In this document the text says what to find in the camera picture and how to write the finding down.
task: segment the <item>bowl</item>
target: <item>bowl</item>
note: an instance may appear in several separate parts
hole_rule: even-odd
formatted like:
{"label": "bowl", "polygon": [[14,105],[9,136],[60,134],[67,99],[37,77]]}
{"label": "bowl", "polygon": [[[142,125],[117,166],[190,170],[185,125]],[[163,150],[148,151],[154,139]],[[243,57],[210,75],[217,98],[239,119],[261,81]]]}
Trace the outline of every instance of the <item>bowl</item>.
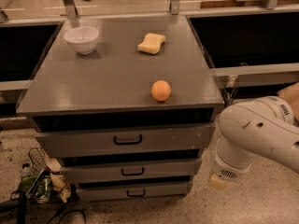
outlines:
{"label": "bowl", "polygon": [[92,53],[97,45],[99,31],[90,26],[80,26],[64,34],[66,43],[79,54]]}

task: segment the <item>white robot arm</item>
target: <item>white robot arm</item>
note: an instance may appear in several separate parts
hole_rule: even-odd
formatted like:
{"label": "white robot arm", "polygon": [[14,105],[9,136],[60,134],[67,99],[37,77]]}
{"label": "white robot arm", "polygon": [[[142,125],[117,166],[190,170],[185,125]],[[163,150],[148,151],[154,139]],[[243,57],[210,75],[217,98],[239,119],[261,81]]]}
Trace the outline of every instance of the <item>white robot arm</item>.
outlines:
{"label": "white robot arm", "polygon": [[236,181],[260,155],[299,173],[299,128],[290,105],[276,96],[231,105],[220,114],[219,139],[211,167],[224,180]]}

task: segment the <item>floor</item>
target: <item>floor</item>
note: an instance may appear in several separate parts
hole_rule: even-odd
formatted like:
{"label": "floor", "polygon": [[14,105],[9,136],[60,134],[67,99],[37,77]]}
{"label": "floor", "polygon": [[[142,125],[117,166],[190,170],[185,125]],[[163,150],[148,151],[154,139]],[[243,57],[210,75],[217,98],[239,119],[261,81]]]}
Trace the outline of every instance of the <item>floor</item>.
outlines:
{"label": "floor", "polygon": [[[35,131],[24,118],[0,119],[0,203],[9,199],[20,180],[20,169],[30,161],[28,151],[37,147]],[[72,202],[65,211],[84,211],[87,223],[298,223],[299,175],[265,158],[257,158],[250,172],[225,190],[207,183],[209,155],[220,133],[203,154],[203,164],[186,197],[148,198],[100,203]],[[61,207],[56,204],[28,206],[26,223],[45,223]],[[0,214],[0,223],[16,223],[17,212]],[[58,223],[56,217],[51,223]]]}

